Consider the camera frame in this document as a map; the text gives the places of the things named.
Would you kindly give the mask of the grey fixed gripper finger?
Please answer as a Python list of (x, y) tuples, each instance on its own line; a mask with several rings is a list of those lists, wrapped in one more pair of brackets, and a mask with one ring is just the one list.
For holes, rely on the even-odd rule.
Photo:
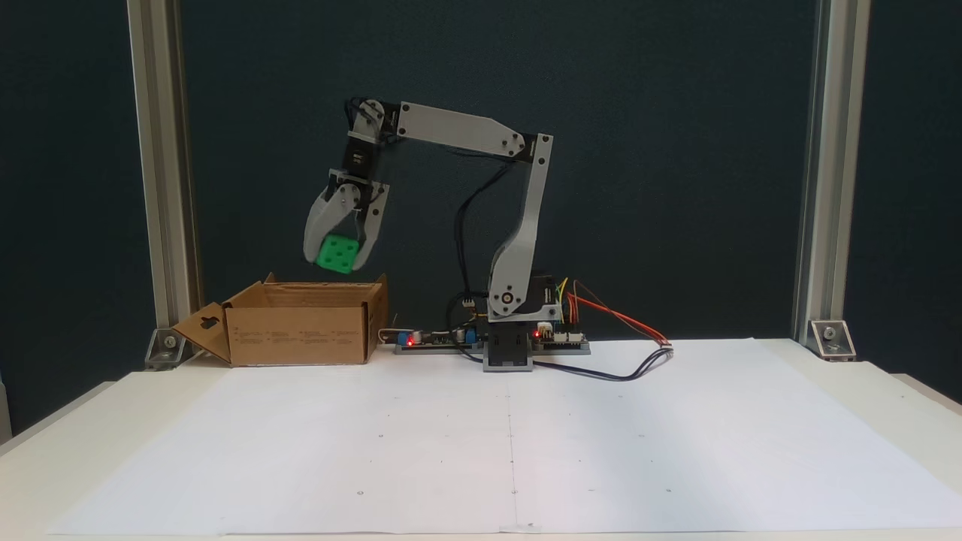
[(352, 264), (352, 271), (359, 271), (365, 266), (380, 236), (389, 197), (389, 187), (360, 187), (360, 194), (355, 206), (358, 249)]

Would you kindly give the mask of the grey pivoting gripper finger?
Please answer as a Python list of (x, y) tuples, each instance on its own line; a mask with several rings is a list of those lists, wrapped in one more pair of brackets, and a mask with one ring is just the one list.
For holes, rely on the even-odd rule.
[(357, 240), (351, 237), (327, 236), (351, 214), (350, 209), (334, 202), (327, 202), (326, 190), (319, 196), (308, 213), (304, 228), (303, 257), (316, 266), (352, 266), (358, 249)]

